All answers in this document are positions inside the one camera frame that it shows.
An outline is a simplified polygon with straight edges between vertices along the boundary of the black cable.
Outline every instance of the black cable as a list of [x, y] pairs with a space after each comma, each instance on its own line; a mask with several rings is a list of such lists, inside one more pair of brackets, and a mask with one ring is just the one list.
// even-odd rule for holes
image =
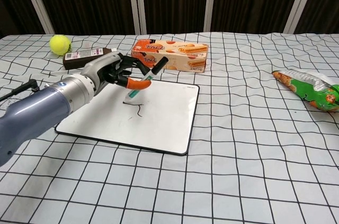
[[33, 92], [37, 92], [39, 90], [38, 83], [35, 79], [30, 79], [28, 82], [22, 84], [16, 89], [13, 89], [10, 93], [7, 93], [6, 95], [0, 97], [0, 101], [4, 101], [9, 97], [22, 93], [23, 91], [26, 91], [29, 88], [31, 88]]

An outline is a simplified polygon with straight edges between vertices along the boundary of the brown bottle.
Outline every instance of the brown bottle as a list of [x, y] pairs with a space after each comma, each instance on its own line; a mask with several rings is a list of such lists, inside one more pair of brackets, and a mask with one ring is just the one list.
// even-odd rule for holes
[[99, 58], [107, 53], [116, 51], [116, 48], [94, 48], [78, 52], [67, 53], [64, 55], [63, 63], [65, 69], [82, 68], [86, 63]]

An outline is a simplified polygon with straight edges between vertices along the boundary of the bottle label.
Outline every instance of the bottle label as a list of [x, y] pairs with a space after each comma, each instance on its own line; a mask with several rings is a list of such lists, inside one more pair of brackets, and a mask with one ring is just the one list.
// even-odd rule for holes
[[65, 60], [73, 60], [73, 59], [85, 58], [85, 57], [90, 57], [90, 56], [99, 56], [103, 54], [104, 54], [104, 51], [102, 48], [96, 48], [92, 50], [83, 50], [79, 52], [67, 53]]

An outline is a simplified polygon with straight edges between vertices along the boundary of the orange box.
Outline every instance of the orange box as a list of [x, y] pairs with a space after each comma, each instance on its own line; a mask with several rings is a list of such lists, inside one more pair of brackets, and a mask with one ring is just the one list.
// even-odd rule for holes
[[166, 56], [168, 63], [165, 69], [204, 72], [207, 52], [206, 44], [143, 39], [138, 40], [131, 54], [149, 68]]

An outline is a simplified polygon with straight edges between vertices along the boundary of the robotic arm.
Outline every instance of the robotic arm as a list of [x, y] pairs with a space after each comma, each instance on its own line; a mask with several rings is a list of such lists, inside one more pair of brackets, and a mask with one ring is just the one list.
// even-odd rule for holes
[[77, 111], [98, 95], [108, 84], [128, 89], [144, 89], [151, 82], [134, 81], [126, 68], [149, 72], [139, 59], [108, 53], [84, 67], [80, 74], [70, 75], [41, 91], [11, 104], [0, 118], [0, 166], [4, 165], [26, 140], [34, 139]]

